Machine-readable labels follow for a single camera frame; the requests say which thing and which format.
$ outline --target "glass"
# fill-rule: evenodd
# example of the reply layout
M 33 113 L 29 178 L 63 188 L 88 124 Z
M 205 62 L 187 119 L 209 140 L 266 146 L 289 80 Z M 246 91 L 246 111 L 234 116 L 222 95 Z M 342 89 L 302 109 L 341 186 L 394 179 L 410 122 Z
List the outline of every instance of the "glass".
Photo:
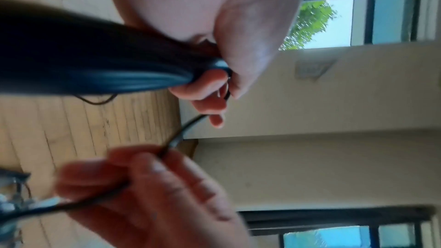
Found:
M 415 228 L 413 224 L 382 225 L 378 231 L 381 248 L 415 245 Z
M 375 0 L 373 43 L 409 42 L 415 0 Z
M 283 241 L 285 248 L 368 248 L 371 245 L 367 226 L 287 233 Z
M 367 0 L 305 2 L 280 50 L 363 45 L 366 7 Z

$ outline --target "hand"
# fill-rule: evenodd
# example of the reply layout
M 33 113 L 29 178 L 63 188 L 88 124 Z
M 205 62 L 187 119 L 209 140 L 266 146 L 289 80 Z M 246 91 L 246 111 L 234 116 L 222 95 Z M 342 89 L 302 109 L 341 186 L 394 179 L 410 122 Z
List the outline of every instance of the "hand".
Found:
M 74 201 L 130 179 L 103 204 L 70 212 L 116 248 L 250 248 L 250 238 L 223 189 L 193 161 L 158 146 L 116 148 L 101 161 L 70 163 L 55 190 Z
M 114 0 L 126 24 L 197 45 L 222 56 L 234 74 L 231 95 L 238 99 L 277 54 L 301 0 Z M 226 102 L 218 90 L 228 77 L 208 71 L 194 84 L 171 88 L 178 98 L 211 116 L 221 127 Z

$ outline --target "window pane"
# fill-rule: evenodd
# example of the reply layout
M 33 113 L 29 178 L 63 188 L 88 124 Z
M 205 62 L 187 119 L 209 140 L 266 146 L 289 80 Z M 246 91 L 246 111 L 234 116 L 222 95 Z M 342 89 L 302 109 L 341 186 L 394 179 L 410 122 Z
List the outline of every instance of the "window pane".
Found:
M 379 227 L 380 247 L 408 247 L 415 245 L 415 228 L 412 224 L 383 225 Z
M 367 0 L 306 2 L 281 50 L 363 45 Z
M 415 0 L 375 0 L 373 43 L 410 41 Z
M 368 248 L 371 245 L 367 226 L 287 233 L 283 241 L 285 248 Z

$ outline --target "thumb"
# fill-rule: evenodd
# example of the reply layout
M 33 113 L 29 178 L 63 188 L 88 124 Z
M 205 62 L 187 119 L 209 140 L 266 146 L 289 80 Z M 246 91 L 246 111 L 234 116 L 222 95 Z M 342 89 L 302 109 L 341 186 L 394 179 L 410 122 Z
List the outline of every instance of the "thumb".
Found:
M 132 190 L 154 226 L 180 234 L 207 218 L 191 191 L 155 155 L 136 155 L 130 164 Z

